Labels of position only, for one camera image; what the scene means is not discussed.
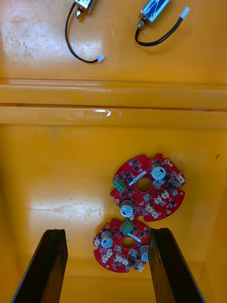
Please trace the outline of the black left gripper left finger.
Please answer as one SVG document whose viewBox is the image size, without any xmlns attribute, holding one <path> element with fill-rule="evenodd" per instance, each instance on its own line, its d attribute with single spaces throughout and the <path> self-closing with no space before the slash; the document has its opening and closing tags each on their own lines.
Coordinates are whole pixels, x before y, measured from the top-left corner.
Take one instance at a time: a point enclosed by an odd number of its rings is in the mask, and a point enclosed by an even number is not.
<svg viewBox="0 0 227 303">
<path fill-rule="evenodd" d="M 46 230 L 12 298 L 12 302 L 58 303 L 67 259 L 65 230 Z"/>
</svg>

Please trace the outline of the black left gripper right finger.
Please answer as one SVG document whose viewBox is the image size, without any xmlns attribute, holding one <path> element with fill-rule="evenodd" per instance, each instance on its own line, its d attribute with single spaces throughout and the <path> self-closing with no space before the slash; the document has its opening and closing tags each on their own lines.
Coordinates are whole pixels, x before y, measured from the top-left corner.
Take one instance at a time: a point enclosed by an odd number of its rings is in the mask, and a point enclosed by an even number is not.
<svg viewBox="0 0 227 303">
<path fill-rule="evenodd" d="M 148 259 L 156 302 L 205 302 L 175 237 L 168 228 L 150 230 Z"/>
</svg>

